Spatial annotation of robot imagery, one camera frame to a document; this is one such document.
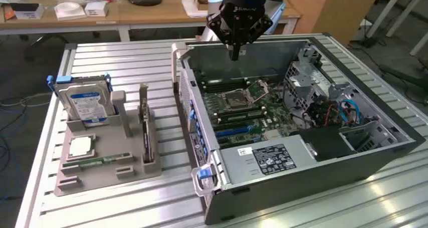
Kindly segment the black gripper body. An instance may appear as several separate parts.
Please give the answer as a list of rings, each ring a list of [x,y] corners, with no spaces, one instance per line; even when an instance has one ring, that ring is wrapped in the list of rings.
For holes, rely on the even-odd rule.
[[[226,26],[231,31],[233,41],[235,45],[235,20],[238,16],[259,17],[266,15],[266,0],[222,0],[219,14],[226,22]]]

